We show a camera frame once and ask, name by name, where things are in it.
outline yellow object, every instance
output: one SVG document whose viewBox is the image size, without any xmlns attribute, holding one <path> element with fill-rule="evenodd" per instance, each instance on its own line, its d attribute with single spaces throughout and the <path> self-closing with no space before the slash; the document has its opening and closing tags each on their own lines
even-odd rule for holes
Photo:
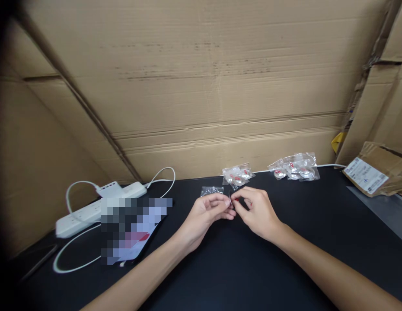
<svg viewBox="0 0 402 311">
<path fill-rule="evenodd" d="M 334 149 L 335 153 L 338 153 L 339 143 L 343 143 L 347 133 L 339 133 L 335 138 L 331 141 L 332 149 Z"/>
</svg>

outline white cable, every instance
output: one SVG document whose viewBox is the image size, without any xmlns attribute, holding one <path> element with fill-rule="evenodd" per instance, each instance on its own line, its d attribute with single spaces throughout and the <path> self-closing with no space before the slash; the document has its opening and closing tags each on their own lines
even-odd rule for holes
<svg viewBox="0 0 402 311">
<path fill-rule="evenodd" d="M 322 165 L 317 165 L 317 167 L 323 167 L 323 166 L 347 167 L 346 165 L 341 165 L 341 164 L 322 164 Z"/>
<path fill-rule="evenodd" d="M 90 182 L 90 181 L 76 181 L 75 183 L 72 183 L 72 184 L 67 188 L 67 191 L 66 191 L 66 204 L 67 204 L 67 209 L 68 209 L 70 215 L 71 215 L 75 220 L 77 220 L 77 221 L 79 221 L 79 222 L 83 222 L 83 223 L 90 223 L 90 224 L 92 224 L 92 223 L 100 222 L 100 221 L 96 221 L 96 222 L 84 221 L 84 220 L 81 220 L 80 218 L 77 218 L 77 217 L 73 214 L 73 211 L 71 210 L 69 194 L 70 194 L 71 187 L 73 187 L 75 184 L 80 184 L 80 183 L 91 184 L 91 185 L 94 186 L 94 188 L 96 189 L 96 191 L 100 189 L 100 187 L 99 187 L 98 185 L 96 185 L 95 183 L 92 183 L 92 182 Z"/>
<path fill-rule="evenodd" d="M 322 165 L 317 165 L 317 167 L 323 167 L 323 166 L 338 166 L 338 167 L 346 167 L 345 165 L 340 165 L 340 164 L 322 164 Z M 269 170 L 265 170 L 265 171 L 257 171 L 254 173 L 264 173 L 267 172 Z"/>
<path fill-rule="evenodd" d="M 170 179 L 157 179 L 157 180 L 154 180 L 154 179 L 158 176 L 158 174 L 159 174 L 160 172 L 162 172 L 164 169 L 167 169 L 167 168 L 170 168 L 170 169 L 172 170 L 172 172 L 174 173 L 174 179 L 173 179 L 173 180 L 170 180 Z M 171 186 L 169 187 L 169 189 L 164 193 L 164 195 L 162 195 L 162 196 L 160 197 L 160 198 L 163 198 L 163 197 L 169 192 L 169 190 L 171 190 L 172 186 L 173 186 L 174 183 L 175 183 L 175 170 L 174 170 L 172 167 L 166 167 L 166 168 L 161 169 L 161 170 L 152 178 L 152 180 L 150 181 L 150 183 L 144 185 L 144 187 L 146 187 L 146 188 L 148 189 L 148 188 L 151 186 L 152 183 L 154 183 L 154 182 L 159 182 L 159 181 L 172 181 L 172 184 L 171 184 Z M 92 182 L 90 182 L 90 181 L 76 181 L 75 183 L 72 183 L 72 184 L 67 188 L 67 191 L 66 191 L 66 203 L 67 203 L 68 211 L 70 212 L 70 215 L 71 215 L 74 219 L 78 220 L 79 222 L 95 223 L 95 222 L 86 222 L 86 221 L 84 221 L 84 220 L 81 220 L 81 219 L 77 218 L 77 217 L 73 214 L 73 211 L 71 210 L 70 198 L 69 198 L 70 190 L 71 190 L 71 188 L 72 188 L 75 184 L 79 184 L 79 183 L 91 184 L 91 185 L 94 186 L 94 188 L 95 188 L 96 190 L 99 190 L 99 189 L 100 189 L 100 187 L 99 187 L 98 185 L 96 185 L 95 183 L 92 183 Z M 93 228 L 90 228 L 90 229 L 86 230 L 85 232 L 79 234 L 79 235 L 76 236 L 75 238 L 71 239 L 70 242 L 68 242 L 68 243 L 61 249 L 61 251 L 57 254 L 57 256 L 56 256 L 55 259 L 54 259 L 53 270 L 54 270 L 55 273 L 60 273 L 60 274 L 62 274 L 62 273 L 70 273 L 70 272 L 73 272 L 73 271 L 77 271 L 77 270 L 79 270 L 79 269 L 81 269 L 81 268 L 84 268 L 84 267 L 90 265 L 91 263 L 94 263 L 96 260 L 98 260 L 99 258 L 102 257 L 102 256 L 100 255 L 100 256 L 97 257 L 96 259 L 93 259 L 92 261 L 90 261 L 90 262 L 88 262 L 88 263 L 86 263 L 86 264 L 84 264 L 84 265 L 82 265 L 82 266 L 80 266 L 80 267 L 77 267 L 77 268 L 74 268 L 74 269 L 70 269 L 70 270 L 61 270 L 60 268 L 58 268 L 58 265 L 57 265 L 58 259 L 60 258 L 61 254 L 63 253 L 63 251 L 65 250 L 65 248 L 66 248 L 71 242 L 73 242 L 75 239 L 77 239 L 78 237 L 82 236 L 83 234 L 89 232 L 90 230 L 93 230 L 94 228 L 97 228 L 97 227 L 99 227 L 99 226 L 101 226 L 101 225 L 102 225 L 102 224 L 99 224 L 99 225 L 97 225 L 97 226 L 95 226 L 95 227 L 93 227 Z M 125 262 L 126 262 L 126 261 L 123 261 L 123 262 L 121 263 L 121 267 L 124 266 L 124 263 L 125 263 Z"/>
<path fill-rule="evenodd" d="M 61 251 L 58 252 L 58 254 L 57 254 L 57 256 L 55 257 L 54 262 L 53 262 L 53 270 L 54 270 L 55 273 L 63 274 L 63 273 L 70 273 L 70 272 L 73 272 L 73 271 L 77 271 L 77 270 L 79 270 L 79 269 L 81 269 L 81 268 L 84 268 L 85 266 L 90 265 L 91 263 L 94 263 L 96 260 L 98 260 L 100 257 L 102 257 L 102 256 L 100 255 L 100 256 L 97 257 L 96 259 L 93 259 L 92 261 L 90 261 L 90 262 L 88 262 L 88 263 L 86 263 L 86 264 L 84 264 L 84 265 L 82 265 L 82 266 L 80 266 L 80 267 L 77 267 L 77 268 L 74 268 L 74 269 L 70 269 L 70 270 L 61 270 L 61 269 L 58 267 L 58 265 L 57 265 L 58 259 L 60 258 L 61 254 L 62 254 L 63 251 L 66 249 L 66 247 L 70 245 L 71 242 L 73 242 L 73 241 L 74 241 L 75 239 L 77 239 L 78 237 L 81 237 L 83 234 L 89 232 L 90 230 L 93 230 L 93 229 L 95 229 L 95 228 L 97 228 L 97 227 L 100 227 L 101 225 L 102 225 L 102 224 L 99 224 L 99 225 L 97 225 L 97 226 L 95 226 L 95 227 L 93 227 L 93 228 L 90 228 L 90 229 L 86 230 L 85 232 L 83 232 L 83 233 L 79 234 L 78 236 L 76 236 L 75 238 L 73 238 L 73 239 L 72 239 L 70 242 L 68 242 L 66 245 L 64 245 L 64 247 L 61 249 Z"/>
<path fill-rule="evenodd" d="M 175 170 L 174 170 L 173 168 L 171 168 L 171 167 L 167 167 L 167 168 L 172 169 L 172 172 L 174 173 L 174 180 L 172 181 L 172 184 L 171 184 L 171 186 L 169 187 L 169 189 L 163 194 L 163 196 L 160 197 L 160 199 L 162 199 L 162 198 L 169 192 L 169 190 L 171 190 L 172 186 L 173 186 L 174 183 L 175 183 Z M 146 187 L 146 188 L 149 189 L 149 187 L 151 186 L 152 183 L 161 181 L 161 179 L 158 179 L 158 180 L 155 180 L 155 181 L 154 181 L 154 179 L 159 175 L 160 172 L 162 172 L 164 169 L 167 169 L 167 168 L 163 168 L 163 169 L 161 169 L 159 172 L 157 172 L 157 174 L 152 178 L 152 180 L 150 181 L 150 183 L 147 184 L 147 187 Z"/>
</svg>

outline cardboard wall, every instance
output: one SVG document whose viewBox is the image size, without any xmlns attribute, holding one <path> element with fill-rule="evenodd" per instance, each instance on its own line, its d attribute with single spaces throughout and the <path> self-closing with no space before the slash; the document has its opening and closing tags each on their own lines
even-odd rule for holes
<svg viewBox="0 0 402 311">
<path fill-rule="evenodd" d="M 386 4 L 36 0 L 25 10 L 149 180 L 164 166 L 178 179 L 246 161 L 262 170 L 294 152 L 333 162 Z"/>
<path fill-rule="evenodd" d="M 68 214 L 67 187 L 111 180 L 6 63 L 0 69 L 0 219 L 10 256 Z M 73 208 L 94 200 L 93 187 L 71 193 Z"/>
<path fill-rule="evenodd" d="M 394 1 L 374 46 L 368 79 L 352 114 L 337 163 L 348 164 L 365 141 L 402 153 L 402 1 Z"/>
<path fill-rule="evenodd" d="M 54 68 L 27 32 L 11 20 L 4 57 L 10 67 L 89 152 L 102 170 L 121 184 L 135 181 L 108 138 L 92 121 L 67 81 Z"/>
</svg>

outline small plastic bag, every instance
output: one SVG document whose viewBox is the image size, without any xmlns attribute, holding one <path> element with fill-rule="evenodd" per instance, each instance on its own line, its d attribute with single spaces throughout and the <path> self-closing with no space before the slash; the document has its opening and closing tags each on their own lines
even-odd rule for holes
<svg viewBox="0 0 402 311">
<path fill-rule="evenodd" d="M 277 180 L 287 176 L 289 180 L 312 181 L 320 179 L 316 167 L 315 153 L 295 153 L 286 158 L 277 160 L 268 166 L 274 172 Z"/>
<path fill-rule="evenodd" d="M 254 177 L 250 163 L 244 163 L 232 168 L 223 169 L 223 185 L 229 184 L 233 190 L 245 185 Z"/>
<path fill-rule="evenodd" d="M 201 188 L 201 197 L 213 194 L 213 193 L 224 193 L 224 187 L 207 187 L 207 186 L 202 186 Z"/>
</svg>

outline black tabletop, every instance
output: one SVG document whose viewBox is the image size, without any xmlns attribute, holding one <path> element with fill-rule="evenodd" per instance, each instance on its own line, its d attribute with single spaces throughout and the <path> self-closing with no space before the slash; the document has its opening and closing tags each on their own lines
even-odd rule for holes
<svg viewBox="0 0 402 311">
<path fill-rule="evenodd" d="M 346 188 L 351 183 L 339 170 L 326 167 L 319 172 L 321 179 L 311 182 L 277 181 L 269 172 L 258 173 L 248 185 L 268 192 L 281 221 L 402 301 L 402 240 Z M 180 227 L 202 186 L 221 182 L 222 177 L 176 181 L 167 195 L 173 199 L 173 208 L 142 257 Z M 153 184 L 147 196 L 159 197 L 169 186 L 170 182 Z M 66 265 L 75 267 L 99 255 L 99 230 L 93 231 L 67 248 L 61 258 Z M 56 241 L 50 234 L 39 244 Z M 52 270 L 53 260 L 25 283 L 38 307 L 46 310 L 79 310 L 134 267 L 132 263 L 103 267 L 95 262 L 58 275 Z M 200 247 L 170 273 L 141 309 L 336 310 L 287 255 L 252 233 L 239 216 L 215 222 Z"/>
</svg>

